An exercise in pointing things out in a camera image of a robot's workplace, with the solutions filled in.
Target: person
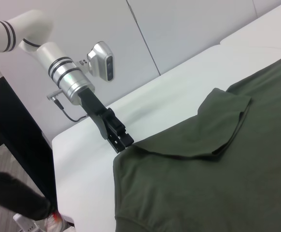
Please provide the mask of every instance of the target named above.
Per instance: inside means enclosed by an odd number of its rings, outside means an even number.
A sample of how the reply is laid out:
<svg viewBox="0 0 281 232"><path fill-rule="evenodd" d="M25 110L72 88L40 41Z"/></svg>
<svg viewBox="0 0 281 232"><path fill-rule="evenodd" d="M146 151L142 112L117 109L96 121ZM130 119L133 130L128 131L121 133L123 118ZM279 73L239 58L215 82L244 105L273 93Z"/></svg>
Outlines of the person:
<svg viewBox="0 0 281 232"><path fill-rule="evenodd" d="M1 72L0 141L51 205L57 208L53 151L43 137L39 125Z"/></svg>
<svg viewBox="0 0 281 232"><path fill-rule="evenodd" d="M0 172L0 205L35 221L45 219L48 232L61 232L67 226L49 200L3 172Z"/></svg>

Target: green shirt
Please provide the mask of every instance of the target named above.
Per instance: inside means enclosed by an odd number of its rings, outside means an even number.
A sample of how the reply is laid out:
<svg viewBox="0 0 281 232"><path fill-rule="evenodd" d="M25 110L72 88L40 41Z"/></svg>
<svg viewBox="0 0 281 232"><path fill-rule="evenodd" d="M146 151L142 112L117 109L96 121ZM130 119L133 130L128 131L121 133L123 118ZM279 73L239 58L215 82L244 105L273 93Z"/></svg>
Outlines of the green shirt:
<svg viewBox="0 0 281 232"><path fill-rule="evenodd" d="M281 231L281 60L113 168L117 232Z"/></svg>

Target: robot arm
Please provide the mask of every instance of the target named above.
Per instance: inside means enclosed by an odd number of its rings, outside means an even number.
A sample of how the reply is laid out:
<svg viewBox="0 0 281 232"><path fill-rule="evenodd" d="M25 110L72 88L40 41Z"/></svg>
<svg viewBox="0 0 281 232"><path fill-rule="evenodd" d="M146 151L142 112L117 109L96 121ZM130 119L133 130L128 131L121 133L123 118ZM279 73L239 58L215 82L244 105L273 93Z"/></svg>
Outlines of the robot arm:
<svg viewBox="0 0 281 232"><path fill-rule="evenodd" d="M93 85L73 60L53 42L47 42L52 21L42 12L33 10L8 21L0 21L0 52L8 52L17 46L35 57L47 70L48 75L74 105L81 105L109 141L116 152L130 146L134 140L126 134L126 127L106 108L91 91ZM112 56L101 56L103 42L88 54L88 59L104 80L113 79Z"/></svg>
<svg viewBox="0 0 281 232"><path fill-rule="evenodd" d="M21 42L35 48L31 50L34 51L47 41L52 29L52 21L38 10L0 21L0 52L12 51Z"/></svg>

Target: sneaker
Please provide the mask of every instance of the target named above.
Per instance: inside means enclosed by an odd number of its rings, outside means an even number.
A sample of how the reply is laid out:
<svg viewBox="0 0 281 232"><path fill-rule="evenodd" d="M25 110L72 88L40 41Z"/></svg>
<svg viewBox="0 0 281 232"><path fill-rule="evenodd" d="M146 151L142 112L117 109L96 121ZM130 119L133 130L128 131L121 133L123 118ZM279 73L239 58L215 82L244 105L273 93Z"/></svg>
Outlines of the sneaker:
<svg viewBox="0 0 281 232"><path fill-rule="evenodd" d="M45 219L45 229L47 232L62 232L68 227L66 220L62 218L58 211L53 212Z"/></svg>

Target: floor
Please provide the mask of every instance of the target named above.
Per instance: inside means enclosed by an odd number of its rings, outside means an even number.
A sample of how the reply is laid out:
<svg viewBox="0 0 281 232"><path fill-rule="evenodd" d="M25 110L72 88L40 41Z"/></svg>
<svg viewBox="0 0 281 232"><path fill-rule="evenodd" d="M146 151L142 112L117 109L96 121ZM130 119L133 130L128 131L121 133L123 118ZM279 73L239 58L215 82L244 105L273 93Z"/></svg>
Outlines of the floor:
<svg viewBox="0 0 281 232"><path fill-rule="evenodd" d="M12 176L26 183L37 193L42 195L25 170L20 166L17 160L4 145L0 146L0 171L10 173ZM20 230L13 220L14 215L14 212L0 207L0 232L18 232ZM38 221L37 224L42 230L44 229L43 220Z"/></svg>

